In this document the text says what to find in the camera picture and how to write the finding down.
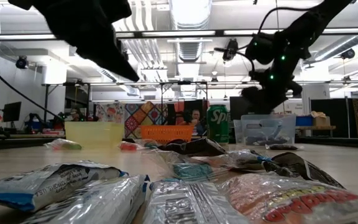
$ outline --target orange plastic basket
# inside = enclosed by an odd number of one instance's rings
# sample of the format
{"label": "orange plastic basket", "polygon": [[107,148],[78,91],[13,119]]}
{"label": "orange plastic basket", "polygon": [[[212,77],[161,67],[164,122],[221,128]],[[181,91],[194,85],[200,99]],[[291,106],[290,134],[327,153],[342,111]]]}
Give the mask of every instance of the orange plastic basket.
{"label": "orange plastic basket", "polygon": [[141,125],[142,139],[153,139],[166,144],[175,139],[191,141],[194,126],[191,125]]}

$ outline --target sprite can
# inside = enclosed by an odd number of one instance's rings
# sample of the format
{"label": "sprite can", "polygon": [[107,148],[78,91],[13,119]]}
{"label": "sprite can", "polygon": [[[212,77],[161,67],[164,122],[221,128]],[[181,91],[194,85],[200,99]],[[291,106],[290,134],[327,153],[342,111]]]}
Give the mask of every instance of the sprite can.
{"label": "sprite can", "polygon": [[207,111],[208,137],[220,144],[229,143],[229,115],[226,106],[212,105]]}

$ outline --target ceiling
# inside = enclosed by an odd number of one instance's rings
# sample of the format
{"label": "ceiling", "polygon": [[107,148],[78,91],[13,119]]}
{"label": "ceiling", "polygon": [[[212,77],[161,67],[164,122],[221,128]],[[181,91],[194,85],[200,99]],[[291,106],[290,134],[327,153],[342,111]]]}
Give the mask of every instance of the ceiling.
{"label": "ceiling", "polygon": [[[292,7],[310,7],[318,4],[319,1],[310,0],[278,0],[278,6]],[[172,23],[170,12],[166,9],[167,1],[152,0],[152,23],[155,30],[171,30]],[[258,4],[252,5],[252,0],[213,0],[211,15],[209,20],[209,29],[258,29],[264,15],[274,8],[275,1],[260,0]],[[278,15],[273,13],[266,20],[264,28],[276,29],[286,28],[289,26],[302,12],[279,11]],[[358,27],[358,1],[345,8],[337,15],[328,27]],[[0,33],[1,34],[18,34],[18,33],[49,33],[48,26],[35,9],[25,11],[11,5],[0,5]],[[339,35],[321,36],[311,47],[310,52],[318,52],[343,38]],[[214,53],[214,47],[224,47],[228,38],[214,37],[212,42],[204,43],[201,55],[201,65],[199,69],[198,80],[210,80],[212,71],[217,71],[219,81],[242,81],[247,77],[250,63],[236,56],[231,61],[230,67],[224,67],[223,61],[219,58],[219,54]],[[164,62],[167,67],[168,78],[175,78],[177,72],[177,55],[175,53],[175,44],[167,42],[168,39],[157,39],[157,45]],[[245,45],[250,42],[248,37],[237,38],[239,45]],[[97,80],[101,75],[96,71],[94,64],[82,60],[77,56],[67,56],[67,44],[62,41],[26,41],[26,42],[3,42],[2,47],[11,49],[47,49],[67,61],[69,70],[69,78],[82,78]],[[322,77],[324,80],[341,79],[344,73],[351,73],[358,70],[358,45],[353,47],[356,56],[353,59],[342,61],[339,58],[331,58],[324,62],[324,66],[329,66],[329,75]],[[130,54],[129,61],[136,69],[137,62],[133,55]],[[267,68],[266,65],[255,63],[256,68]],[[301,74],[301,66],[296,68],[294,74],[297,80],[316,80],[319,76],[312,73],[307,75]]]}

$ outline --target computer monitor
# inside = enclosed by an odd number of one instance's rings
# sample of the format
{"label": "computer monitor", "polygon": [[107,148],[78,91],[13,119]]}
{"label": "computer monitor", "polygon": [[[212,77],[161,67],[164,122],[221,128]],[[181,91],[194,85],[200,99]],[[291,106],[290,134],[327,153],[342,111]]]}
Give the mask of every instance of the computer monitor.
{"label": "computer monitor", "polygon": [[18,121],[20,119],[21,107],[22,107],[22,102],[6,104],[3,109],[4,112],[4,116],[2,117],[3,121],[4,122]]}
{"label": "computer monitor", "polygon": [[230,96],[230,119],[241,119],[242,115],[253,112],[249,101],[241,96]]}

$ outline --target white ceiling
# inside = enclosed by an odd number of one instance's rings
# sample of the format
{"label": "white ceiling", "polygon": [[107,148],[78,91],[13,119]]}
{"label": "white ceiling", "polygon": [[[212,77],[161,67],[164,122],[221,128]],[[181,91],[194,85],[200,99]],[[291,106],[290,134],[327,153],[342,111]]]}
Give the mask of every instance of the white ceiling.
{"label": "white ceiling", "polygon": [[[154,8],[152,9],[152,21],[156,30],[170,30],[170,13],[169,11],[159,11],[156,5],[163,6],[167,1],[152,1]],[[293,6],[293,7],[310,7],[319,3],[319,1],[309,0],[278,0],[279,6]],[[209,21],[210,29],[257,29],[260,22],[267,11],[275,7],[275,1],[259,0],[258,5],[253,6],[252,0],[213,0],[211,11],[211,18]],[[279,11],[278,24],[280,28],[285,28],[291,24],[301,12]],[[358,27],[358,1],[345,8],[335,19],[330,23],[329,27]],[[277,15],[273,13],[267,19],[264,28],[277,28]],[[14,6],[0,6],[0,29],[2,34],[12,33],[41,33],[50,32],[42,17],[36,10],[24,11]],[[321,36],[311,47],[311,52],[319,51],[329,44],[340,39],[342,36]],[[226,74],[227,81],[241,81],[247,75],[247,69],[250,69],[249,62],[240,56],[236,56],[232,61],[231,67],[223,67],[222,60],[213,56],[210,52],[214,47],[224,47],[228,42],[227,38],[212,38],[212,42],[205,43],[202,55],[202,61],[206,64],[200,66],[200,76],[211,76],[213,70],[218,72],[218,76]],[[238,38],[239,45],[245,45],[250,41],[250,38]],[[164,64],[168,68],[168,77],[174,77],[176,71],[176,56],[173,44],[167,43],[167,39],[157,40],[160,53],[162,55]],[[48,49],[53,53],[59,55],[61,49],[67,48],[67,44],[62,41],[32,41],[32,42],[4,42],[15,49]],[[356,51],[356,57],[352,60],[345,61],[345,72],[353,72],[358,70],[358,46],[353,48]],[[66,59],[80,70],[69,70],[69,77],[99,77],[100,74],[88,63],[84,63],[76,57]],[[130,55],[131,64],[136,67],[137,63]],[[328,60],[330,68],[338,67],[343,63],[339,59]],[[265,68],[256,63],[257,68]],[[300,68],[295,70],[295,75],[300,73]],[[330,77],[337,78],[343,75],[343,67],[330,70]]]}

